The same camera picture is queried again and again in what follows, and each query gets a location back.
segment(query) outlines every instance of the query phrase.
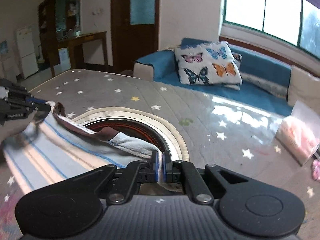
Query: window sill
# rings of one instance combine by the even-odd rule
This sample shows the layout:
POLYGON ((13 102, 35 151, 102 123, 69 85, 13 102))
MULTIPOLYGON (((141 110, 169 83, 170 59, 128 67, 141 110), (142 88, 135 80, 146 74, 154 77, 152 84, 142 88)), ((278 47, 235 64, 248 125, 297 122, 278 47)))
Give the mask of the window sill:
POLYGON ((320 75, 319 60, 303 52, 297 47, 272 36, 228 23, 223 23, 220 36, 268 50, 296 62, 311 72, 320 75))

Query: refrigerator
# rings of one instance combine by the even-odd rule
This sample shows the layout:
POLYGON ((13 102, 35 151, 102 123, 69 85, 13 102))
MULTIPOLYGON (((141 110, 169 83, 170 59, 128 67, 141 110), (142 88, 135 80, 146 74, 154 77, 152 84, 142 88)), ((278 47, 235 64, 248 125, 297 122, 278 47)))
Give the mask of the refrigerator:
POLYGON ((32 39, 32 27, 26 27, 16 31, 17 46, 20 54, 22 74, 24 78, 39 71, 35 54, 35 46, 32 39))

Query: green window frame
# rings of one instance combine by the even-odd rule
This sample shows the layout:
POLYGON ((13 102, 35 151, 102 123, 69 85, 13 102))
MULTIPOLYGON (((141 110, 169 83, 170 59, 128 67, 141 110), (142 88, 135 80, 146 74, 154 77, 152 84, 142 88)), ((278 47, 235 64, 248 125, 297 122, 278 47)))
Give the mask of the green window frame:
POLYGON ((302 48, 302 47, 300 46, 301 35, 302 35, 302 27, 303 27, 303 0, 301 0, 300 28, 299 28, 299 36, 298 36, 297 46, 294 45, 294 44, 292 44, 292 43, 290 43, 290 42, 288 42, 288 41, 285 41, 285 40, 283 40, 283 39, 281 39, 281 38, 279 38, 279 37, 277 37, 277 36, 271 35, 271 34, 266 33, 266 32, 263 31, 263 30, 264 30, 265 16, 266 16, 266 0, 264 0, 264 13, 263 13, 262 31, 257 30, 257 29, 254 29, 254 28, 251 28, 251 27, 248 27, 248 26, 245 26, 245 25, 241 25, 241 24, 238 24, 238 23, 228 22, 228 21, 226 20, 226 11, 227 11, 227 0, 224 0, 223 23, 227 23, 227 24, 230 24, 230 25, 235 25, 235 26, 243 27, 243 28, 250 29, 250 30, 252 30, 252 31, 258 32, 258 33, 262 33, 262 34, 264 34, 264 35, 266 35, 266 36, 275 38, 275 39, 280 40, 280 41, 282 41, 282 42, 285 42, 285 43, 287 43, 287 44, 289 44, 289 45, 291 45, 291 46, 294 46, 294 47, 298 48, 299 50, 307 53, 308 55, 311 55, 312 57, 320 60, 319 57, 317 57, 317 56, 314 55, 313 53, 305 50, 304 48, 302 48))

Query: blue sofa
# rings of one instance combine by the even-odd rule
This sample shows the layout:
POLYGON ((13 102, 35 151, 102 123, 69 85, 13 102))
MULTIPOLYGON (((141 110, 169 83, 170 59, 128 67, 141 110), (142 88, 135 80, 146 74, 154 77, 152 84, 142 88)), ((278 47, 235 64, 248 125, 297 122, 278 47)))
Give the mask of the blue sofa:
MULTIPOLYGON (((203 42, 207 41, 184 38, 181 41, 181 46, 201 44, 203 42)), ((231 51, 242 55, 241 72, 252 74, 279 85, 289 87, 291 76, 291 67, 289 65, 238 46, 230 45, 230 48, 231 51)), ((170 50, 158 51, 139 58, 136 61, 136 64, 137 63, 140 66, 149 66, 149 68, 151 66, 153 68, 153 80, 157 82, 222 96, 283 116, 290 115, 292 111, 292 107, 287 105, 285 99, 277 98, 258 86, 246 81, 243 81, 239 91, 219 85, 192 86, 181 84, 177 72, 177 62, 175 61, 174 52, 170 50)))

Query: striped towel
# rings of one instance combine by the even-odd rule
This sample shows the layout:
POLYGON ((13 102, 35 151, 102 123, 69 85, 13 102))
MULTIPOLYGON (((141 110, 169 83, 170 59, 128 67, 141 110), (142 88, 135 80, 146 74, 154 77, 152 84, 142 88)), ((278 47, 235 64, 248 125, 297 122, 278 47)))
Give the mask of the striped towel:
POLYGON ((56 112, 53 107, 43 122, 32 122, 4 141, 6 161, 24 194, 106 164, 124 168, 150 158, 152 151, 158 152, 162 169, 162 154, 156 146, 111 128, 95 133, 56 112))

